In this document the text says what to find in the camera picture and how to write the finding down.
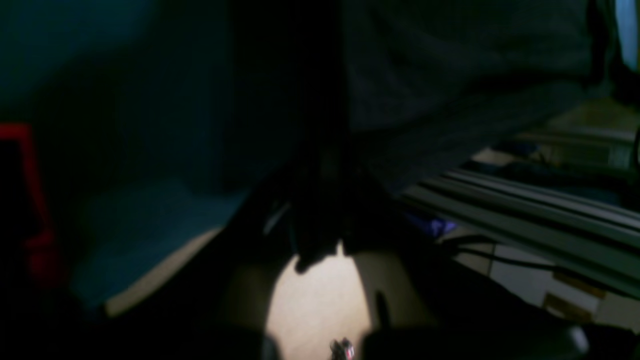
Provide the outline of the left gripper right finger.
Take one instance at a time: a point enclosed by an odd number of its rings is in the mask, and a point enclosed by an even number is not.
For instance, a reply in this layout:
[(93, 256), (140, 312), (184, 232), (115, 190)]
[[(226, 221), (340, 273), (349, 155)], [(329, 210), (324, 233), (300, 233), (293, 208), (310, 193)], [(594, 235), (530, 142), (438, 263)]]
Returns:
[[(461, 242), (436, 244), (411, 223), (405, 210), (432, 214), (393, 199), (370, 175), (357, 173), (343, 185), (349, 254), (391, 249), (419, 296), (439, 321), (438, 330), (384, 330), (366, 340), (376, 357), (410, 355), (450, 360), (637, 360), (639, 336), (608, 325), (581, 325), (553, 317), (505, 287), (454, 261)], [(553, 266), (590, 285), (608, 285)]]

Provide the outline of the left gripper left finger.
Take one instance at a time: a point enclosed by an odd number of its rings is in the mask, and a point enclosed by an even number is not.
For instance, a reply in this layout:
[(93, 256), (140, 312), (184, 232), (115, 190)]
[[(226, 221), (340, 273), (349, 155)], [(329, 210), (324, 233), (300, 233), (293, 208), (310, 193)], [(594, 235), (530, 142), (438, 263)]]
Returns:
[(141, 303), (105, 324), (107, 360), (258, 360), (279, 275), (321, 260), (321, 173), (286, 165)]

